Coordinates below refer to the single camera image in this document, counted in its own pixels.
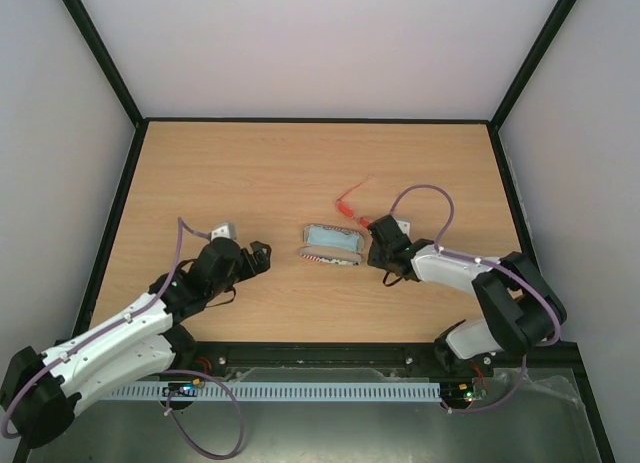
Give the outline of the light blue cleaning cloth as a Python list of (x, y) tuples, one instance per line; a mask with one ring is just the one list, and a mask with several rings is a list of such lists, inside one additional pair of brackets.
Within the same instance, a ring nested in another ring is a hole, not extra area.
[(360, 235), (324, 227), (311, 227), (308, 231), (306, 242), (313, 246), (333, 247), (357, 252), (360, 247)]

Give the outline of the red sunglasses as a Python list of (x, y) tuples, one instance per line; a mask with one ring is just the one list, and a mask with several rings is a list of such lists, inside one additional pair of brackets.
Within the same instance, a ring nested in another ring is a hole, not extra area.
[(363, 180), (343, 192), (334, 202), (334, 207), (338, 213), (340, 213), (345, 218), (354, 221), (358, 226), (364, 229), (368, 229), (373, 220), (370, 217), (358, 214), (354, 207), (346, 201), (346, 198), (356, 189), (367, 183), (370, 179), (370, 175), (366, 176)]

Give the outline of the stars and stripes glasses case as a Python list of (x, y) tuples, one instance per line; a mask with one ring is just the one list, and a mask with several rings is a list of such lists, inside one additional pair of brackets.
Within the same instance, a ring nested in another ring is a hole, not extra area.
[[(308, 231), (311, 227), (324, 227), (344, 232), (357, 233), (360, 235), (360, 247), (357, 252), (350, 252), (339, 248), (313, 246), (306, 242)], [(340, 266), (359, 266), (362, 263), (362, 252), (364, 250), (364, 237), (356, 230), (342, 227), (310, 224), (303, 230), (303, 246), (299, 249), (299, 255), (305, 259), (315, 262), (340, 265)]]

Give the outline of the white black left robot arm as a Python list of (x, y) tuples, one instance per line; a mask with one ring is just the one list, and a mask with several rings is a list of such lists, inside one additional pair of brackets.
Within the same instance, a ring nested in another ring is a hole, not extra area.
[(133, 303), (94, 328), (41, 352), (26, 346), (1, 384), (1, 434), (38, 448), (102, 397), (178, 367), (194, 340), (182, 323), (236, 284), (269, 270), (271, 248), (216, 237), (192, 259), (175, 258)]

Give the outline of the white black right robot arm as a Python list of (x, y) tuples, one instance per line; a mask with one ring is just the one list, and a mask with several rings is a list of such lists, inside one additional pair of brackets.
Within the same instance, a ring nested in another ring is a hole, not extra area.
[(390, 215), (371, 223), (368, 231), (368, 265), (395, 275), (396, 282), (441, 284), (477, 299), (482, 317), (453, 324), (434, 342), (443, 372), (458, 374), (471, 359), (492, 352), (523, 357), (560, 339), (566, 309), (526, 255), (474, 257), (431, 240), (411, 241)]

